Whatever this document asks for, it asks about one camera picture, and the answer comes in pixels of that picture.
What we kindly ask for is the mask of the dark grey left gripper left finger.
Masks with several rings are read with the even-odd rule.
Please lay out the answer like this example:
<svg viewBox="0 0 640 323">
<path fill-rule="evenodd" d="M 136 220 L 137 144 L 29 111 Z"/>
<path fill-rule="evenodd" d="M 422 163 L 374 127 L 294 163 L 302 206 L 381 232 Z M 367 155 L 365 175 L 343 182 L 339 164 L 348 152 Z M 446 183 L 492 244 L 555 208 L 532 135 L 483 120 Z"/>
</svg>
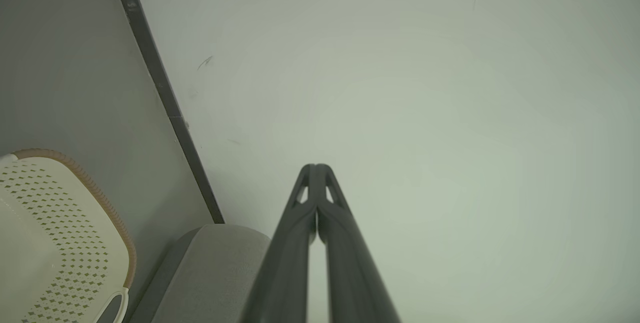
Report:
<svg viewBox="0 0 640 323">
<path fill-rule="evenodd" d="M 305 323 L 309 247 L 316 237 L 316 203 L 302 201 L 313 164 L 300 170 L 247 296 L 242 323 Z"/>
</svg>

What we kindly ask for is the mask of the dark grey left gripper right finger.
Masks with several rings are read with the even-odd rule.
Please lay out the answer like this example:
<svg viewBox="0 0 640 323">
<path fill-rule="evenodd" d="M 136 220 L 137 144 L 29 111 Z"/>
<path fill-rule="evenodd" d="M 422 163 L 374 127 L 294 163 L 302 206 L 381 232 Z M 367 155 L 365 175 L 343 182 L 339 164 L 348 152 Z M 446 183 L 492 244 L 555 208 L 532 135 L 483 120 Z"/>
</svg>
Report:
<svg viewBox="0 0 640 323">
<path fill-rule="evenodd" d="M 316 165 L 318 234 L 326 247 L 332 323 L 399 323 L 400 317 L 338 178 Z"/>
</svg>

